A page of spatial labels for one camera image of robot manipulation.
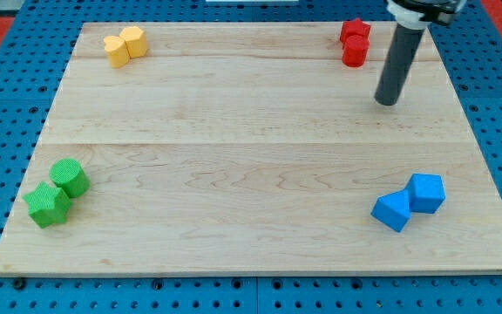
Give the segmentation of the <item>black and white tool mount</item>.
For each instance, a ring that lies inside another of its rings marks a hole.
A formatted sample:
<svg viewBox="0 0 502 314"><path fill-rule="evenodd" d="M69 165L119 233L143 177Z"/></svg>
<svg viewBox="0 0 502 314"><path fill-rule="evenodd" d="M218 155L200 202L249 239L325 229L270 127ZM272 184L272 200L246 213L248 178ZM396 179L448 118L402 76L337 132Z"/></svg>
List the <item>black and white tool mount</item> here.
<svg viewBox="0 0 502 314"><path fill-rule="evenodd" d="M467 0L385 0L387 11L397 23L410 30L423 30L430 24L450 25Z"/></svg>

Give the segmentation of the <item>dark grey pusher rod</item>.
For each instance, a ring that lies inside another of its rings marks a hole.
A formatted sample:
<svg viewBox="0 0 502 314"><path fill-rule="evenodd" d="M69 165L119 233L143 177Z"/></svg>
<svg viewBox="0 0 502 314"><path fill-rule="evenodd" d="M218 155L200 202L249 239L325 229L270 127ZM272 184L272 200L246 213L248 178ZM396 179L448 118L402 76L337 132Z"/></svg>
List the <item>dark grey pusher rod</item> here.
<svg viewBox="0 0 502 314"><path fill-rule="evenodd" d="M397 24L374 95L378 104L394 106L398 102L423 35L424 29Z"/></svg>

